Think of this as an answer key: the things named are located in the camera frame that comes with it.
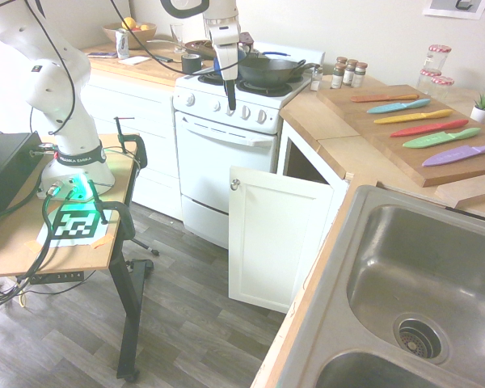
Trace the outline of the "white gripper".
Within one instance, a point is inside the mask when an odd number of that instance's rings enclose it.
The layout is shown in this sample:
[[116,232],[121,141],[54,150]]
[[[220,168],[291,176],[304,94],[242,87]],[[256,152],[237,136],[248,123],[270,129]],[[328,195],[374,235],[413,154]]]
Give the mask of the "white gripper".
[[209,34],[224,80],[228,108],[231,112],[236,109],[235,79],[238,77],[239,33],[240,27],[237,23],[209,25]]

